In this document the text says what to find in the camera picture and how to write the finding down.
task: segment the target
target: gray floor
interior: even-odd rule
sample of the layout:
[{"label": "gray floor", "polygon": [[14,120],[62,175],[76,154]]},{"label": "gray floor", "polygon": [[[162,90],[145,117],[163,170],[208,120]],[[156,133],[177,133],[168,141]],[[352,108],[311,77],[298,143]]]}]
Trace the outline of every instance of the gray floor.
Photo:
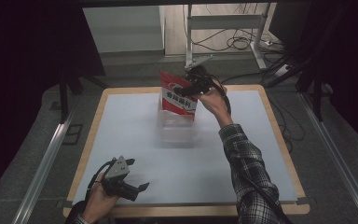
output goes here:
[{"label": "gray floor", "polygon": [[[111,87],[159,86],[158,70],[183,75],[184,57],[158,55],[103,57],[106,77],[98,77]],[[250,54],[216,57],[205,64],[219,79],[257,72],[255,59]],[[226,84],[257,84],[260,75],[249,75]],[[67,134],[63,139],[46,183],[36,201],[28,223],[63,223],[62,208],[72,184],[76,167],[87,140],[90,125],[103,89],[81,78],[84,91],[70,94],[70,103],[78,100],[71,125],[81,127],[76,136]],[[333,163],[317,129],[307,114],[295,89],[296,77],[274,88],[267,89],[277,121],[286,127],[283,133],[298,176],[310,204],[310,212],[289,216],[295,223],[358,223],[358,207]],[[19,153],[0,180],[0,223],[11,223],[34,174],[60,122],[61,112],[57,86],[43,96],[43,105],[32,130],[24,140]],[[323,124],[336,143],[339,152],[358,181],[358,134],[329,104],[322,101]],[[117,220],[127,223],[133,220]],[[161,223],[233,223],[235,218],[163,218]]]}]

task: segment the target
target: red package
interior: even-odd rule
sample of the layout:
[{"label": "red package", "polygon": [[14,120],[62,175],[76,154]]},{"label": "red package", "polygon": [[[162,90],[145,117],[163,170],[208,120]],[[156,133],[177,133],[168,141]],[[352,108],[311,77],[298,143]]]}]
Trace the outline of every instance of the red package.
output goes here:
[{"label": "red package", "polygon": [[162,71],[159,72],[159,77],[162,109],[178,115],[191,115],[194,120],[198,100],[191,96],[182,97],[174,92],[174,88],[188,87],[191,82]]}]

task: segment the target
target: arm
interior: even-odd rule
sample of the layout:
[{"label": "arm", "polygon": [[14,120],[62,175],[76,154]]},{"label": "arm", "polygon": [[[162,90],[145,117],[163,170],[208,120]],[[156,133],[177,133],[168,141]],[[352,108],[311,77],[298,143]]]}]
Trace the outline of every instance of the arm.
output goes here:
[{"label": "arm", "polygon": [[226,104],[217,90],[211,89],[207,93],[195,97],[216,117],[221,128],[219,134],[225,153],[230,159],[233,158],[231,162],[235,162],[239,167],[237,171],[231,166],[232,184],[237,194],[239,223],[281,223],[264,198],[241,178],[241,175],[246,175],[277,205],[280,205],[279,191],[270,182],[261,151],[248,140],[240,124],[233,122],[227,112]]}]

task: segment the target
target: metal rail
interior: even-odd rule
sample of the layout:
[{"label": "metal rail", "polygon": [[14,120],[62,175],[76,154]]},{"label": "metal rail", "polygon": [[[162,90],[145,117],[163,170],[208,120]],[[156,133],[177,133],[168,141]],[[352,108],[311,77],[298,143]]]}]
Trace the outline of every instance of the metal rail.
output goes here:
[{"label": "metal rail", "polygon": [[312,103],[308,95],[306,93],[299,93],[299,97],[304,103],[308,115],[310,116],[310,119],[313,125],[315,126],[318,134],[322,138],[324,145],[327,148],[327,152],[330,155],[331,160],[336,166],[338,173],[341,175],[341,179],[343,180],[350,195],[352,196],[354,202],[356,203],[356,206],[358,207],[358,182],[356,178],[353,176],[347,163],[342,158],[339,149],[337,148],[336,144],[334,143],[327,129],[324,127],[324,123],[320,122],[318,118],[315,116],[315,114],[313,113],[313,110],[311,108]]},{"label": "metal rail", "polygon": [[37,198],[39,197],[40,192],[46,182],[51,166],[57,156],[57,152],[60,149],[62,140],[65,137],[66,131],[68,130],[68,127],[71,123],[77,104],[78,96],[74,98],[73,107],[66,122],[58,125],[56,132],[54,133],[48,145],[48,149],[46,150],[46,153],[36,170],[34,179],[32,180],[24,198],[22,199],[21,205],[13,219],[12,224],[25,224],[28,222],[32,211],[34,210],[34,205],[36,204]]}]

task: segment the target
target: dark background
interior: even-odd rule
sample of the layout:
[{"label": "dark background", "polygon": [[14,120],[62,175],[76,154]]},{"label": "dark background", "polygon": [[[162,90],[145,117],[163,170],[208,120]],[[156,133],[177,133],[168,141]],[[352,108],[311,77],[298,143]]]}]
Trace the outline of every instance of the dark background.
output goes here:
[{"label": "dark background", "polygon": [[0,177],[32,127],[43,92],[61,74],[104,75],[82,9],[0,1]]}]

